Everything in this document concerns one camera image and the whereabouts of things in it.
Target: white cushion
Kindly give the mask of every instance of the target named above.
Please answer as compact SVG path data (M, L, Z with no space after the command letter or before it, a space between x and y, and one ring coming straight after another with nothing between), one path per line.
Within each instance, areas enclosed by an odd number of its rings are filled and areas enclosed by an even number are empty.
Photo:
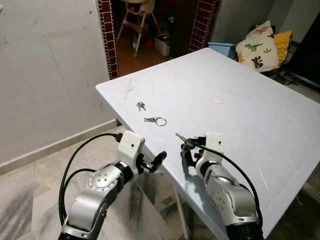
M235 50L239 63L259 73L279 67L274 32L269 20L249 32Z

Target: wooden floor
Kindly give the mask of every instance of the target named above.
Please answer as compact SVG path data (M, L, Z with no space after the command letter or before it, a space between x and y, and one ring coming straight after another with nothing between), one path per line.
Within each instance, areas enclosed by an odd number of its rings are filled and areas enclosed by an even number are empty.
M168 56L162 56L152 48L142 46L137 57L133 57L134 50L131 47L129 37L122 35L116 45L119 75L120 77L142 69L161 64L169 60Z

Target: dinosaur illustration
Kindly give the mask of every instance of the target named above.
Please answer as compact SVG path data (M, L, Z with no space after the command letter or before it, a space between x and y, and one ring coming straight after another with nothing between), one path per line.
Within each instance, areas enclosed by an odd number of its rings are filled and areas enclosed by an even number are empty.
M251 52L255 52L257 51L257 47L261 46L264 43L261 44L256 44L256 45L251 45L250 43L247 43L246 45L244 45L246 48L251 49Z
M263 52L264 52L265 54L267 54L267 53L270 53L271 50L272 50L271 48L270 48L270 49L266 48L265 50L263 50Z
M256 69L261 68L264 64L262 63L261 56L255 57L251 59L254 62L254 66Z
M255 34L261 35L261 34L264 33L265 31L267 31L268 28L270 28L270 27L271 27L271 26L263 26L261 29L255 30Z

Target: black cable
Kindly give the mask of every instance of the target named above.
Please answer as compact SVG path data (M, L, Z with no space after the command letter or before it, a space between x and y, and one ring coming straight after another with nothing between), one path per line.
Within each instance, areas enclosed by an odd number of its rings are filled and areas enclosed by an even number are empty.
M72 161L74 160L76 154L88 143L90 143L92 140L103 137L103 136L112 136L116 139L117 142L120 142L121 137L122 137L122 133L102 133L99 134L97 136L94 136L92 138L90 138L89 140L85 141L83 144L81 144L76 150L75 152L72 154L65 170L64 170L64 174L62 177L62 181L61 181L61 185L60 185L60 190L59 190L59 197L58 197L58 211L59 211L59 218L60 218L60 222L61 225L64 224L65 218L67 217L67 213L66 213L66 208L65 208L65 201L64 201L64 196L63 196L63 190L64 190L64 186L65 186L65 181L66 181L66 177L68 174L68 170L70 168L70 165L72 163Z
M249 177L245 174L244 171L242 171L242 169L235 163L233 162L230 158L228 158L227 156L223 155L222 153L218 152L218 151L215 151L215 150L212 150L210 148L207 148L205 146L202 146L200 144L198 144L197 142L195 141L192 141L192 144L200 149L203 149L205 151L208 151L210 153L213 153L213 154L216 154L220 157L222 157L223 159L227 160L232 166L234 166L241 174L242 176L245 178L245 180L248 182L251 190L252 190L252 193L253 193L253 196L254 196L254 202L255 202L255 208L256 208L256 212L258 214L258 218L259 218L259 223L260 223L260 226L262 227L263 225L263 217L262 217L262 213L261 213L261 210L260 210L260 203L259 203L259 198L258 198L258 194L257 194L257 191L255 189L255 186L253 185L253 183L250 181Z
M92 172L94 173L96 170L94 169L90 169L90 168L81 168L81 169L78 169L77 171L74 171L68 178L67 180L65 181L65 184L63 186L63 189L62 189L62 195L61 195L61 211L62 211L62 214L65 213L65 216L64 218L66 218L67 216L67 212L66 212L66 207L65 207L65 195L66 195L66 190L67 190L67 187L68 187L68 184L69 182L71 181L71 179L77 174L77 173L80 173L80 172Z
M240 185L241 187L243 187L244 189L246 189L246 190L249 191L249 189L248 189L245 185L243 185L243 184L241 184L241 183L239 183L239 185Z

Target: tiled floor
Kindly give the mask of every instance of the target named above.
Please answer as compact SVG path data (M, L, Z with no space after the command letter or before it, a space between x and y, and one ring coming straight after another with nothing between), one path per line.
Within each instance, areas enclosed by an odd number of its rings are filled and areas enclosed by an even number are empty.
M291 86L310 98L319 93L303 85ZM123 127L111 132L124 131ZM0 175L0 240L56 240L61 226L58 193L67 161L81 143L67 147L26 166ZM70 172L90 167L98 169L113 162L117 143L103 137L90 143L78 154ZM270 240L320 239L319 166L297 198L276 225ZM68 187L66 207L70 207L88 173L79 174ZM166 177L144 173L135 183L127 184L109 208L99 240L177 240L184 239L174 190ZM194 240L215 240L196 214L183 204L184 215Z
M139 48L137 57L133 57L134 50L130 45L128 35L124 32L116 45L120 76L131 74L142 69L166 62L169 57L162 56L152 48L142 46Z

